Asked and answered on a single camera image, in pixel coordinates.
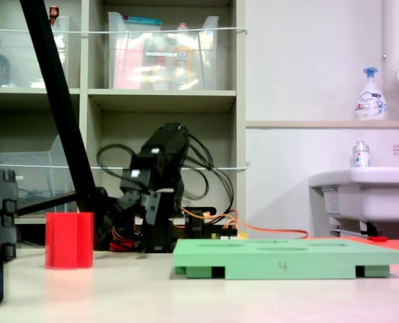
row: white pipe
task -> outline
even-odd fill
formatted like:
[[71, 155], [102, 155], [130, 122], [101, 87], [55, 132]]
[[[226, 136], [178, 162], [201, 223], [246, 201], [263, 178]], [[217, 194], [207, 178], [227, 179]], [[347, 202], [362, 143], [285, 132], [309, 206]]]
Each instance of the white pipe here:
[[382, 3], [386, 54], [384, 93], [390, 118], [399, 120], [399, 0], [383, 0]]

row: storage bin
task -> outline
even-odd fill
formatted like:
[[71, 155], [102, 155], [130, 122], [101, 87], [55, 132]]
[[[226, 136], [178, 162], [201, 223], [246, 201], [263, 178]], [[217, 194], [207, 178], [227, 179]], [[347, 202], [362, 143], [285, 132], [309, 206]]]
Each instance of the storage bin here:
[[[53, 34], [69, 87], [79, 87], [80, 34], [70, 17], [57, 18]], [[32, 39], [28, 32], [0, 31], [0, 86], [45, 88]]]
[[[123, 17], [108, 13], [111, 89], [216, 89], [217, 31], [127, 32]], [[203, 29], [216, 28], [208, 17]]]
[[[0, 168], [15, 172], [19, 205], [74, 191], [59, 136], [57, 136], [49, 151], [0, 153]], [[70, 212], [74, 210], [73, 203], [69, 203], [38, 213]]]

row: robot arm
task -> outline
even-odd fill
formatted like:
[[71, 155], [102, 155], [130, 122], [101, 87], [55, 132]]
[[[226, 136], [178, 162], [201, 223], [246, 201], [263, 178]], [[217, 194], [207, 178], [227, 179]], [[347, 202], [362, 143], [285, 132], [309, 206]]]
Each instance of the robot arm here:
[[146, 252], [170, 252], [169, 219], [181, 213], [184, 184], [181, 167], [190, 145], [188, 131], [178, 123], [165, 124], [135, 155], [129, 169], [123, 170], [120, 189], [123, 196], [114, 199], [99, 232], [110, 229], [135, 239], [135, 217], [143, 219], [141, 245]]

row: white table surface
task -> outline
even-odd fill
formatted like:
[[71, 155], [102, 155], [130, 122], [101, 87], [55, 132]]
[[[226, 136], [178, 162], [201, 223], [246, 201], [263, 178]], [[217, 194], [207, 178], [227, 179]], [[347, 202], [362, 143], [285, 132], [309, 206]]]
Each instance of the white table surface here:
[[171, 254], [96, 252], [93, 269], [44, 269], [43, 250], [5, 267], [0, 322], [399, 323], [399, 265], [389, 279], [186, 280]]

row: shelf compartment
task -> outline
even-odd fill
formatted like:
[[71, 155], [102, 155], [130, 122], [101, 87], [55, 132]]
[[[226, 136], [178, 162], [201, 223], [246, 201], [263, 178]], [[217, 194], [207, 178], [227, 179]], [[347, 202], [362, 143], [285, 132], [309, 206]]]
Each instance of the shelf compartment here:
[[399, 129], [399, 120], [366, 121], [246, 121], [247, 129]]
[[[79, 112], [79, 89], [70, 89], [73, 108]], [[0, 111], [49, 112], [46, 89], [0, 87]]]
[[107, 112], [229, 113], [236, 91], [155, 91], [89, 89], [89, 97]]

